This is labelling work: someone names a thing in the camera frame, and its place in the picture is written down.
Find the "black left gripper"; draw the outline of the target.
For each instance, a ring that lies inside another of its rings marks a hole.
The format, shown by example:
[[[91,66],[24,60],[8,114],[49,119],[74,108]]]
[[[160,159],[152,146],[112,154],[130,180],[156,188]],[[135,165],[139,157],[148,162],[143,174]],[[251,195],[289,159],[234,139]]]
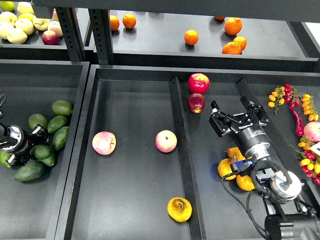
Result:
[[[7,128],[7,136],[11,143],[4,148],[4,151],[12,155],[8,156],[5,162],[11,167],[24,166],[31,161],[30,151],[34,145],[51,143],[51,136],[42,125],[37,125],[32,132],[23,130],[17,125],[11,125]]]

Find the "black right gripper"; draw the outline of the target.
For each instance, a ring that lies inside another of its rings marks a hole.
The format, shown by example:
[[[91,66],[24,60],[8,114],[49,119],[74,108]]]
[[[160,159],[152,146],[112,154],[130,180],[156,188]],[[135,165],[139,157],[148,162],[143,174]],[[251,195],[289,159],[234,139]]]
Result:
[[[261,104],[256,105],[245,95],[241,96],[240,101],[246,109],[245,117],[224,113],[213,100],[209,123],[220,138],[232,131],[244,157],[267,156],[271,140],[263,128],[270,122],[266,111]]]

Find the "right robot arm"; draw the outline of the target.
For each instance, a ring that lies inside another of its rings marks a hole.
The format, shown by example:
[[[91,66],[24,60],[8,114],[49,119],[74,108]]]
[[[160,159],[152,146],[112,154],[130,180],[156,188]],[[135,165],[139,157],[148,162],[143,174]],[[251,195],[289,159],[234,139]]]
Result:
[[[254,220],[247,201],[243,208],[257,232],[265,240],[318,240],[320,219],[316,208],[301,199],[305,184],[281,163],[273,159],[268,149],[271,140],[263,129],[269,123],[260,104],[240,98],[246,112],[230,115],[211,102],[209,123],[219,137],[231,133],[244,160],[230,163],[228,177],[250,177],[254,190],[263,198],[266,217],[264,227]]]

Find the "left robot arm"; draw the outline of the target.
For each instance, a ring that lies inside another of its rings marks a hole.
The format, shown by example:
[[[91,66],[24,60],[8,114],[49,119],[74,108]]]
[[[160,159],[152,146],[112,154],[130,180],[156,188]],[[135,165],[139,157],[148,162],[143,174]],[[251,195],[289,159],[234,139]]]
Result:
[[[34,160],[31,151],[36,145],[48,144],[50,135],[40,124],[31,132],[18,125],[0,124],[0,150],[9,153],[6,162],[11,166],[23,166]]]

